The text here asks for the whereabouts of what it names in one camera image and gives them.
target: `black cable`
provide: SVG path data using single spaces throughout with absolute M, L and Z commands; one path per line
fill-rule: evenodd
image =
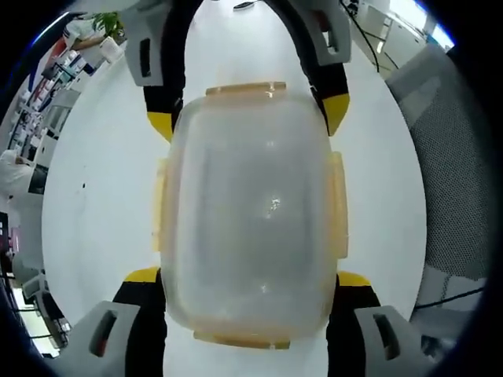
M 356 22 L 356 20 L 354 19 L 353 15 L 349 11 L 349 9 L 343 3 L 343 0 L 340 0 L 339 2 L 343 6 L 343 8 L 346 11 L 347 15 L 353 20 L 353 23 L 356 25 L 356 27 L 358 28 L 358 30 L 360 31 L 360 33 L 362 33 L 362 36 L 363 36 L 365 42 L 367 42 L 367 45 L 369 45 L 370 52 L 372 53 L 372 55 L 374 56 L 374 60 L 376 61 L 376 71 L 377 71 L 377 73 L 379 73 L 380 72 L 380 68 L 379 68 L 379 61 L 377 60 L 376 52 L 374 51 L 374 48 L 372 47 L 372 45 L 370 44 L 369 40 L 367 39 L 367 36 L 365 35 L 365 32 L 362 30 L 362 28 L 360 27 L 360 25 L 358 24 L 358 22 Z
M 463 297 L 466 297 L 466 296 L 474 295 L 475 293 L 482 292 L 483 289 L 484 289 L 483 287 L 482 288 L 477 288 L 477 289 L 474 289 L 473 291 L 468 291 L 468 292 L 465 292 L 465 293 L 461 293 L 460 295 L 452 296 L 452 297 L 449 297 L 449 298 L 444 298 L 443 300 L 440 300 L 440 301 L 437 301 L 437 302 L 432 302 L 432 303 L 424 304 L 424 305 L 417 305 L 417 306 L 414 306 L 414 310 L 424 309 L 424 308 L 430 308 L 432 306 L 437 306 L 437 305 L 440 305 L 440 304 L 444 304 L 446 302 L 457 300 L 459 298 L 463 298 Z
M 44 339 L 44 338 L 51 338 L 52 335 L 51 334 L 47 334 L 47 335 L 36 335 L 36 336 L 30 336 L 30 339 Z

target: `white table surface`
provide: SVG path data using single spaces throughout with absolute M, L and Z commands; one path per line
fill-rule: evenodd
M 261 2 L 234 13 L 239 2 L 207 0 L 196 15 L 185 52 L 185 103 L 208 87 L 239 82 L 286 81 L 290 90 L 308 93 L 277 16 Z M 426 245 L 419 163 L 398 105 L 354 43 L 346 72 L 351 105 L 331 139 L 343 153 L 347 180 L 350 250 L 340 268 L 367 276 L 381 303 L 409 318 Z M 111 300 L 129 272 L 159 264 L 151 250 L 153 189 L 158 160 L 168 152 L 125 59 L 100 68 L 68 117 L 44 197 L 47 278 L 70 323 Z M 169 317 L 167 324 L 166 375 L 327 372 L 322 333 L 273 352 L 199 342 Z

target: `person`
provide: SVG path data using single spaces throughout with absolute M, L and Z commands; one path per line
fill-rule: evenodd
M 79 16 L 70 21 L 63 30 L 63 38 L 69 49 L 78 51 L 86 61 L 84 71 L 92 75 L 98 65 L 103 61 L 100 52 L 100 43 L 105 40 L 105 29 L 94 29 L 94 18 Z
M 18 199 L 28 192 L 43 194 L 47 173 L 30 166 L 17 152 L 7 149 L 0 156 L 0 191 L 9 199 Z

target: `window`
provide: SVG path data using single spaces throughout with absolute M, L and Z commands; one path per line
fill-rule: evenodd
M 447 33 L 442 29 L 440 25 L 435 26 L 431 36 L 439 43 L 439 45 L 444 49 L 452 49 L 454 47 L 453 40 L 447 35 Z

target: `office chair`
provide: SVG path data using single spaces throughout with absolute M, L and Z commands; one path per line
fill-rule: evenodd
M 427 45 L 387 80 L 416 147 L 426 195 L 426 260 L 417 307 L 483 287 L 496 229 L 489 123 L 453 61 Z M 418 309 L 423 335 L 455 343 L 478 295 Z

